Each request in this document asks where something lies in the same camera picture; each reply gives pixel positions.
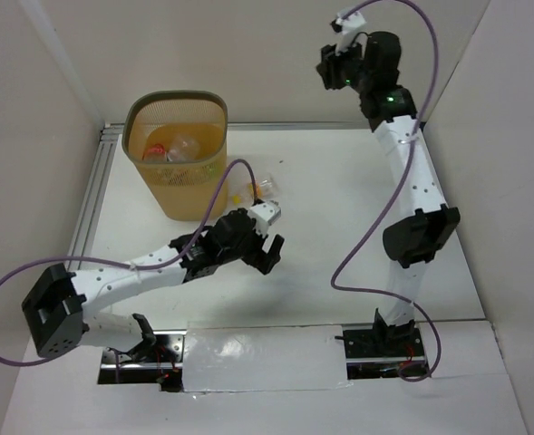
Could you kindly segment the clear bottle orange cap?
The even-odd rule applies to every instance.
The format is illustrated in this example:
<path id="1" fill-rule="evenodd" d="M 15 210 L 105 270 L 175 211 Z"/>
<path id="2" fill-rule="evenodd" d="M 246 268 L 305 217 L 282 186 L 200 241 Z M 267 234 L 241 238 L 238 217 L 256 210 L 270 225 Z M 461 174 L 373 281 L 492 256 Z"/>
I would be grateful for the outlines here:
<path id="1" fill-rule="evenodd" d="M 258 176 L 254 182 L 239 183 L 230 194 L 230 199 L 235 206 L 251 204 L 255 198 L 262 200 L 274 198 L 277 190 L 274 177 L 267 173 Z"/>

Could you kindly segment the green plastic bottle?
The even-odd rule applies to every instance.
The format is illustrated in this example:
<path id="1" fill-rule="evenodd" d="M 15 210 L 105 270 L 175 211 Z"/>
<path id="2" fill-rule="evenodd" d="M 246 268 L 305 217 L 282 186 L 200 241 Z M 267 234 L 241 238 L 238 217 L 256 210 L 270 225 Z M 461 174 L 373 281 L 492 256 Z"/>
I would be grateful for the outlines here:
<path id="1" fill-rule="evenodd" d="M 212 163 L 202 168 L 202 175 L 204 179 L 210 180 L 219 177 L 222 174 L 222 166 L 220 163 Z"/>

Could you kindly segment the red cap cola bottle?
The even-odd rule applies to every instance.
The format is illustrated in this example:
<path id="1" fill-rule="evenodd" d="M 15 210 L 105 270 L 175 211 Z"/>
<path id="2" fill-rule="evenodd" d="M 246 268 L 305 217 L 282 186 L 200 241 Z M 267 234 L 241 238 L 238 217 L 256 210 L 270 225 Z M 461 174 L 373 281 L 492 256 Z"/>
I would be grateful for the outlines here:
<path id="1" fill-rule="evenodd" d="M 161 143 L 155 143 L 143 152 L 142 160 L 153 163 L 168 162 L 168 152 Z"/>

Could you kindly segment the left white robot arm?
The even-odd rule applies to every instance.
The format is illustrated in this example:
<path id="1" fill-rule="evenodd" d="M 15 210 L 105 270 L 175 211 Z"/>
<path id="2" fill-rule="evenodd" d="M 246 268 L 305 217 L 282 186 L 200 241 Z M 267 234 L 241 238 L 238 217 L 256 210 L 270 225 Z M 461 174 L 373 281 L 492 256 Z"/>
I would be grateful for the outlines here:
<path id="1" fill-rule="evenodd" d="M 110 314 L 107 307 L 211 276 L 238 260 L 269 274 L 280 260 L 284 239 L 275 236 L 268 251 L 263 245 L 280 216 L 278 204 L 258 202 L 227 213 L 200 237 L 178 237 L 120 267 L 78 272 L 62 263 L 47 267 L 22 302 L 37 355 L 53 359 L 82 345 L 110 348 L 136 362 L 148 360 L 157 338 L 146 317 Z"/>

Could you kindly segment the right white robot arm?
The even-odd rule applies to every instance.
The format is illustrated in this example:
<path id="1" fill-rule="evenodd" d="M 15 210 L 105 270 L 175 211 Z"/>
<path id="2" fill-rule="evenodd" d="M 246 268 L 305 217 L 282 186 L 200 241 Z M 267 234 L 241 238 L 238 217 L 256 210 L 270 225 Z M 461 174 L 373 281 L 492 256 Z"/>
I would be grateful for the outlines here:
<path id="1" fill-rule="evenodd" d="M 396 301 L 374 315 L 372 344 L 382 355 L 394 354 L 414 328 L 413 302 L 428 264 L 458 226 L 461 215 L 447 205 L 435 183 L 411 93 L 398 83 L 399 38 L 389 32 L 368 34 L 366 42 L 341 49 L 326 45 L 316 67 L 327 90 L 350 87 L 389 161 L 399 193 L 399 217 L 384 229 L 390 258 L 388 290 Z"/>

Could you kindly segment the yellow mesh waste bin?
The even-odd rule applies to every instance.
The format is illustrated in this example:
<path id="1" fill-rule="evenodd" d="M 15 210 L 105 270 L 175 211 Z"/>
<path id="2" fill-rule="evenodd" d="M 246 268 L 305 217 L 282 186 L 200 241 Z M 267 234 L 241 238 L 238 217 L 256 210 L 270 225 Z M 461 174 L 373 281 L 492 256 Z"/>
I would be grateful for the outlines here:
<path id="1" fill-rule="evenodd" d="M 210 212 L 215 218 L 225 209 L 228 185 L 218 187 L 227 166 L 228 109 L 216 94 L 204 91 L 158 91 L 139 98 L 130 108 L 121 139 L 122 149 L 164 214 L 178 221 L 199 221 L 214 195 Z M 177 135 L 199 142 L 195 161 L 153 163 L 142 160 L 155 143 L 166 151 Z M 220 163 L 222 174 L 206 180 L 202 168 Z"/>

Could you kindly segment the aluminium frame rail back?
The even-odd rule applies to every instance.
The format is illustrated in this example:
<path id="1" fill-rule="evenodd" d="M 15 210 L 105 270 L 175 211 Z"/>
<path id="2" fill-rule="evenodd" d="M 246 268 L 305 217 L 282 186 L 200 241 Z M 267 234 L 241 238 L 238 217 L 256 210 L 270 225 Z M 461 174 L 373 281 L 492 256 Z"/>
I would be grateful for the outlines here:
<path id="1" fill-rule="evenodd" d="M 369 130 L 366 121 L 232 122 L 230 131 Z"/>

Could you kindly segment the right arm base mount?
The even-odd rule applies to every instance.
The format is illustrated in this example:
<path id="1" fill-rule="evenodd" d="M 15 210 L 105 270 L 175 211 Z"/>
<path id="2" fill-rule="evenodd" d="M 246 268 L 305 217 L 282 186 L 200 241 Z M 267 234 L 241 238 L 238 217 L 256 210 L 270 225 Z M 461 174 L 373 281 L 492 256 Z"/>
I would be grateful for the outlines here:
<path id="1" fill-rule="evenodd" d="M 335 340 L 344 347 L 348 380 L 403 377 L 416 381 L 428 375 L 429 364 L 414 320 L 389 325 L 376 310 L 370 326 L 344 327 Z"/>

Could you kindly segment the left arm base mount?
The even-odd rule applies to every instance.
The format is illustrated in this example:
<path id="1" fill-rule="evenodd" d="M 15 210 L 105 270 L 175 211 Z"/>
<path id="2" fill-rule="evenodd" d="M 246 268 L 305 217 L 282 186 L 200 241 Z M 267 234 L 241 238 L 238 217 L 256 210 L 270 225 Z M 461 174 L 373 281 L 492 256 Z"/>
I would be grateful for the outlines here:
<path id="1" fill-rule="evenodd" d="M 185 330 L 154 331 L 142 314 L 134 314 L 141 341 L 128 352 L 105 348 L 99 385 L 157 384 L 162 392 L 183 392 Z"/>

